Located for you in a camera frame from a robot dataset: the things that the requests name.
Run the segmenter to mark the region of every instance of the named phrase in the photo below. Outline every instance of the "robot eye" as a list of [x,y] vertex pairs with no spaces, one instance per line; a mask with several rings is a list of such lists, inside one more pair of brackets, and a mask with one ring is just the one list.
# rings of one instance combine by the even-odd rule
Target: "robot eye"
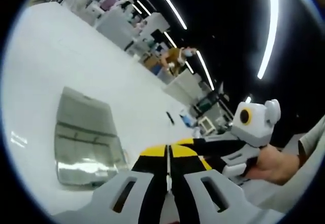
[[244,125],[249,125],[250,121],[252,119],[252,114],[251,111],[248,108],[243,109],[240,112],[240,121],[244,124]]

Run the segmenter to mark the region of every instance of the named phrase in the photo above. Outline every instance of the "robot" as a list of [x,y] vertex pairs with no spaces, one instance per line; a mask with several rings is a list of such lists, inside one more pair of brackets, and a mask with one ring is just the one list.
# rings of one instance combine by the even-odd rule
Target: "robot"
[[231,131],[147,148],[131,171],[120,172],[97,188],[88,205],[57,214],[54,220],[158,224],[170,191],[180,223],[276,223],[282,213],[252,205],[228,178],[244,175],[256,163],[280,116],[277,100],[264,105],[241,102]]

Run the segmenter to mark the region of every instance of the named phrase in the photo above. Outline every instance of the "office equipment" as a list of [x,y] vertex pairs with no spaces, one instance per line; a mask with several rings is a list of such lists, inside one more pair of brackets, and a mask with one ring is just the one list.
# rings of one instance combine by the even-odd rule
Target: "office equipment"
[[217,89],[209,92],[205,97],[197,101],[191,107],[191,112],[196,118],[202,116],[216,117],[219,116],[219,111],[222,109],[228,121],[233,119],[232,112],[227,107],[227,100],[224,98],[224,94],[219,94]]
[[212,132],[216,131],[215,126],[206,116],[198,121],[198,125],[203,129],[203,136],[210,135]]

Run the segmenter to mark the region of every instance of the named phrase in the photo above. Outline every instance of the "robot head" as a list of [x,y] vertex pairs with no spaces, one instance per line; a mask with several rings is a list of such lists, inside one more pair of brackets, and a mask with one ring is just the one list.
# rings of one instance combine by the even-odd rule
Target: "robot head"
[[253,147],[265,146],[280,117],[277,100],[266,101],[264,105],[241,102],[234,116],[232,134]]

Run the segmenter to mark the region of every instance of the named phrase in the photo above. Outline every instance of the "robot ear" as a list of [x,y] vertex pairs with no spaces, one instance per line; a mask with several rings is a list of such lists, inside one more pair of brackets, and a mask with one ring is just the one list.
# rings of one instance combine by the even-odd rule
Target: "robot ear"
[[265,102],[266,112],[265,112],[265,119],[271,124],[275,125],[281,117],[281,108],[279,102],[274,99],[271,101]]

